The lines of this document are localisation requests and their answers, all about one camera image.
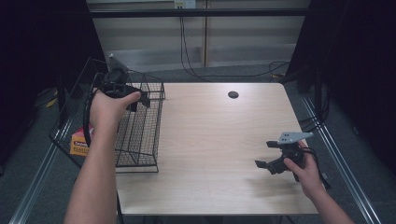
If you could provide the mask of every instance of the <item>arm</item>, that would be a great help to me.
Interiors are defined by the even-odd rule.
[[[299,167],[292,160],[286,158],[285,164],[299,177],[303,187],[303,192],[314,206],[317,208],[319,215],[324,223],[354,223],[347,213],[335,202],[335,200],[327,193],[326,189],[319,179],[318,167],[311,154],[304,155],[304,167]]]
[[[64,223],[116,223],[115,151],[117,128],[125,108],[140,98],[134,92],[111,99],[98,91],[92,101],[94,134],[88,156],[73,187]]]

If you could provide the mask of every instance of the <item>wall outlet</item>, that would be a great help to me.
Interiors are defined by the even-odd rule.
[[[196,1],[195,0],[185,0],[184,7],[185,8],[196,8]]]
[[[185,8],[184,0],[175,0],[175,9]]]

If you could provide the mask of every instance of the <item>table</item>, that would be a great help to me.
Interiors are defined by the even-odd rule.
[[[164,85],[160,172],[117,174],[124,215],[317,213],[292,173],[271,175],[255,164],[280,157],[267,141],[301,131],[282,85]]]

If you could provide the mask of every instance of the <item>cardboard box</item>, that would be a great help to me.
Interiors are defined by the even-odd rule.
[[[90,125],[90,136],[92,139],[93,127]],[[79,128],[72,135],[72,140],[70,142],[70,155],[87,156],[90,149],[87,146],[84,137],[83,128]]]

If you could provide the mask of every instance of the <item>black wire mesh basket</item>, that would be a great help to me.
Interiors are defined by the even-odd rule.
[[[82,128],[84,105],[95,75],[107,72],[107,63],[88,59],[73,90],[66,95],[60,117],[49,133],[51,141],[79,168],[86,157],[71,154],[72,135]],[[126,73],[127,85],[143,91],[149,98],[149,106],[139,102],[135,112],[125,110],[115,145],[117,172],[158,172],[158,144],[165,99],[163,82],[130,70]]]

